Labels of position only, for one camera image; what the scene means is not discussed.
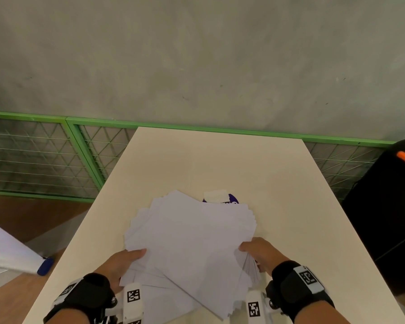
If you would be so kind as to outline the person's left hand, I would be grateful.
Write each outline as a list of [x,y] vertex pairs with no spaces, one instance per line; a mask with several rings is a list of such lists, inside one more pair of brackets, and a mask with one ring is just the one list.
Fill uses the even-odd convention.
[[110,282],[110,287],[113,292],[118,294],[123,290],[123,287],[119,286],[121,277],[127,272],[128,269],[129,267],[122,266],[122,251],[120,251],[113,254],[93,273],[105,276]]

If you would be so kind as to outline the person's right hand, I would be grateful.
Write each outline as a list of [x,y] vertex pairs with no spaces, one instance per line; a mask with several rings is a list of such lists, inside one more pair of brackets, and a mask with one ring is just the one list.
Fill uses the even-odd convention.
[[257,241],[257,255],[250,255],[259,264],[261,272],[271,275],[275,267],[290,259],[261,237],[253,237]]

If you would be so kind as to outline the stack of white paper sheets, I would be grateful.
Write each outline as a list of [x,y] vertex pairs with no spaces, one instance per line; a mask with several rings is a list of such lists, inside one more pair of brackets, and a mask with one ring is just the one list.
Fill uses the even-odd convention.
[[124,233],[127,250],[146,249],[120,285],[141,285],[144,324],[165,324],[200,307],[225,320],[240,308],[260,274],[238,250],[256,230],[244,203],[208,203],[180,191],[139,209]]

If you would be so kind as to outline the person's right forearm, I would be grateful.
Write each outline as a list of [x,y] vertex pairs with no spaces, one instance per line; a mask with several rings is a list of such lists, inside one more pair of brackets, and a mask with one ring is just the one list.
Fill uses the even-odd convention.
[[340,312],[325,301],[313,303],[301,310],[296,324],[351,324]]

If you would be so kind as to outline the person's left forearm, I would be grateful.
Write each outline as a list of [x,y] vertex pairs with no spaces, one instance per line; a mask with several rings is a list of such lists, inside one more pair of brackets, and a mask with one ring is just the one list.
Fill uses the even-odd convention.
[[75,308],[56,308],[45,317],[44,324],[97,324],[105,318],[104,310],[84,312]]

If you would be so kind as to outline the purple tape roll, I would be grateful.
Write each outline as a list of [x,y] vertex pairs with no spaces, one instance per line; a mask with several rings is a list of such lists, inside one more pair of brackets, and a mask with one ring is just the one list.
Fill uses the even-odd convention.
[[236,203],[238,200],[235,196],[228,193],[227,190],[213,190],[204,193],[202,202],[206,203]]

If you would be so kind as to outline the blue end cap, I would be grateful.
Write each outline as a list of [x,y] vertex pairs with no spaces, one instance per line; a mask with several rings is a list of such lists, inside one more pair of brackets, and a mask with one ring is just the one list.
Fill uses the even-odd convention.
[[37,270],[37,274],[41,277],[46,276],[50,272],[54,262],[55,259],[53,257],[44,257],[42,264]]

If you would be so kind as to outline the white board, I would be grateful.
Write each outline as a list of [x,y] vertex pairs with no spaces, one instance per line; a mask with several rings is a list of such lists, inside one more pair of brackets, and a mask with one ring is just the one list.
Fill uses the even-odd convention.
[[0,228],[0,268],[37,274],[43,258]]

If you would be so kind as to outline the black case with orange stripe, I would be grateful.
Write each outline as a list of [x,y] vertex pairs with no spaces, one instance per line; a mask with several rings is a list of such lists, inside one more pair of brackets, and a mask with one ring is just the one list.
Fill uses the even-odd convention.
[[405,140],[378,157],[341,206],[391,292],[405,294]]

